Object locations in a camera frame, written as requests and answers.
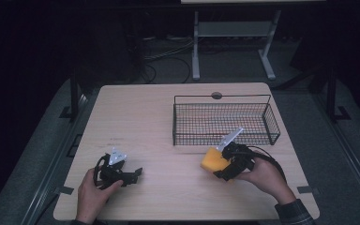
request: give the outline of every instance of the yellow object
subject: yellow object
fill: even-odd
[[[230,161],[221,157],[221,152],[215,147],[210,147],[201,162],[201,167],[209,172],[222,171],[230,165]]]

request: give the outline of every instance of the wire basket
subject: wire basket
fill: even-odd
[[[173,145],[218,145],[224,135],[240,127],[244,131],[234,142],[273,145],[280,131],[269,104],[270,98],[270,95],[222,96],[220,93],[175,96]]]

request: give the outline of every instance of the human hand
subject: human hand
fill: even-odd
[[[110,196],[123,185],[119,180],[105,189],[99,189],[93,181],[95,169],[90,169],[78,187],[77,219],[80,222],[92,224]]]
[[[259,157],[255,157],[254,161],[253,171],[241,172],[235,179],[249,181],[261,191],[272,195],[281,205],[296,200],[292,190],[273,164]]]

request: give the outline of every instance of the metal frame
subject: metal frame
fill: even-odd
[[[267,56],[277,30],[280,13],[281,11],[277,10],[270,22],[199,22],[198,11],[195,11],[192,79],[198,81],[201,78],[198,57],[199,37],[267,37],[264,47],[259,50],[259,56],[267,78],[274,80],[276,75]]]

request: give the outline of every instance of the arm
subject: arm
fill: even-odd
[[[282,224],[315,224],[302,202],[294,196],[277,168],[261,158],[254,158],[252,172],[241,172],[236,179],[246,180],[261,191],[273,196],[278,204],[276,210]]]

